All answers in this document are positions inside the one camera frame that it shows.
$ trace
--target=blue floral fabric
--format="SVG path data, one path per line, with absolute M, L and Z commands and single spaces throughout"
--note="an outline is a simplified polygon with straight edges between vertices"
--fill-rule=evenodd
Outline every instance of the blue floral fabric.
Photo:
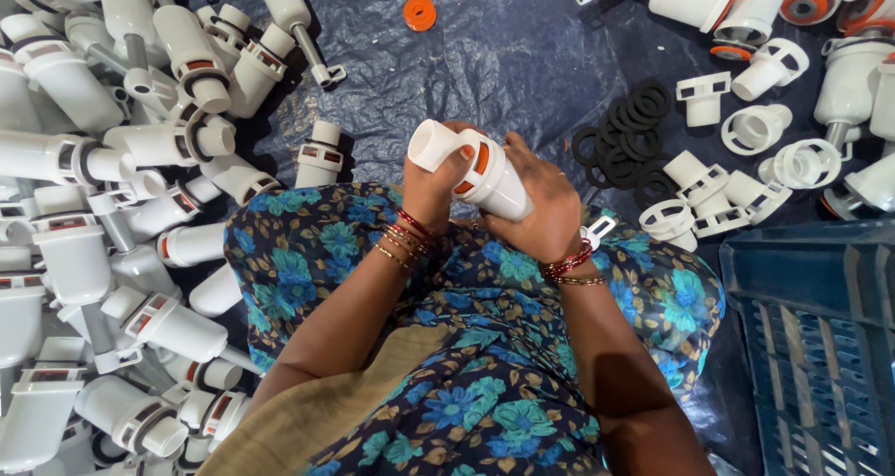
M 335 185 L 256 196 L 227 223 L 227 260 L 248 307 L 252 359 L 269 368 L 298 324 L 351 274 L 400 188 Z M 592 254 L 612 296 L 679 401 L 702 372 L 723 291 L 695 255 L 618 221 Z M 309 474 L 598 472 L 558 291 L 536 262 L 484 230 L 451 225 L 417 265 L 386 323 L 456 328 L 378 409 L 312 460 Z

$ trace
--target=floor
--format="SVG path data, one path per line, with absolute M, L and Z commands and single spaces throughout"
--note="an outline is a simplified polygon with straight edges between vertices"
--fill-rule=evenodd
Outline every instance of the floor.
M 262 0 L 179 1 L 193 9 L 230 3 L 257 27 L 269 23 Z M 286 79 L 262 111 L 237 123 L 237 151 L 286 185 L 294 183 L 294 154 L 318 118 L 342 126 L 340 149 L 347 158 L 340 180 L 388 182 L 401 181 L 406 143 L 423 119 L 457 118 L 476 123 L 493 138 L 519 132 L 568 174 L 586 203 L 636 220 L 632 192 L 590 186 L 565 140 L 646 77 L 656 77 L 673 91 L 683 79 L 728 70 L 736 75 L 744 69 L 744 64 L 711 57 L 709 35 L 651 14 L 645 0 L 601 0 L 587 7 L 574 0 L 433 0 L 438 21 L 423 33 L 406 27 L 401 15 L 406 0 L 308 1 L 315 13 L 311 35 L 330 65 L 345 66 L 348 79 L 320 90 L 302 75 L 306 64 L 294 51 Z M 804 76 L 756 101 L 783 103 L 793 112 L 779 148 L 822 137 L 812 111 L 823 76 L 820 47 L 833 32 L 831 27 L 800 29 L 779 19 L 774 28 L 775 36 L 798 43 L 811 56 Z M 724 95 L 722 117 L 745 106 L 732 93 Z M 659 127 L 666 153 L 688 149 L 706 164 L 755 175 L 764 155 L 733 155 L 721 142 L 720 126 L 687 128 L 684 112 L 677 104 Z M 819 219 L 816 196 L 801 192 L 763 226 Z M 232 209 L 217 202 L 197 222 L 224 219 Z M 702 241 L 697 251 L 716 271 L 722 239 Z M 185 291 L 217 266 L 182 272 Z M 244 345 L 242 313 L 236 309 L 222 317 L 234 329 L 235 345 Z M 723 320 L 699 386 L 684 407 L 708 448 L 746 475 L 763 473 L 736 313 L 729 311 Z

